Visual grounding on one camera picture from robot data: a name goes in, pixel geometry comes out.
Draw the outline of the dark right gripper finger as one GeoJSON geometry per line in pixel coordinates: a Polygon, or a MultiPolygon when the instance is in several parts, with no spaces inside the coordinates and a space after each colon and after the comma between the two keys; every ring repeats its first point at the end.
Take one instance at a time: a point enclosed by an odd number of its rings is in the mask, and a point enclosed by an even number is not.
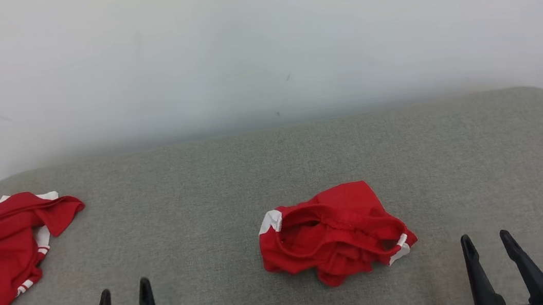
{"type": "Polygon", "coordinates": [[[505,305],[505,299],[495,292],[483,270],[479,252],[469,235],[463,235],[460,240],[474,305],[505,305]]]}
{"type": "Polygon", "coordinates": [[[543,272],[508,230],[501,230],[500,237],[507,255],[516,264],[529,291],[529,305],[543,304],[543,272]]]}

